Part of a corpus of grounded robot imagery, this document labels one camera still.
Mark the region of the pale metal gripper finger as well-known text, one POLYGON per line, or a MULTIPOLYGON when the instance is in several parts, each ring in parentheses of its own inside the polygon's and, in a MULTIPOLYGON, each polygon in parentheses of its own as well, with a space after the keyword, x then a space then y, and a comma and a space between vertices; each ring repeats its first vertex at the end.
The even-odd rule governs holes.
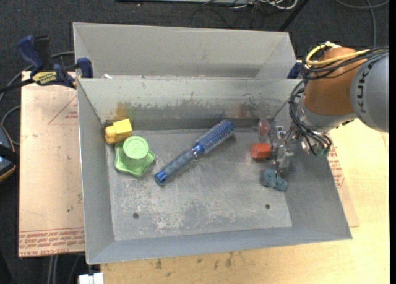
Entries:
POLYGON ((280 171, 282 173, 288 172, 290 169, 291 161, 294 157, 293 152, 284 152, 280 159, 280 171))
POLYGON ((277 145, 274 145, 272 147, 272 153, 271 153, 271 156, 270 156, 270 163, 271 163, 271 167, 274 170, 279 170, 279 168, 280 168, 281 151, 282 151, 282 148, 277 146, 277 145))

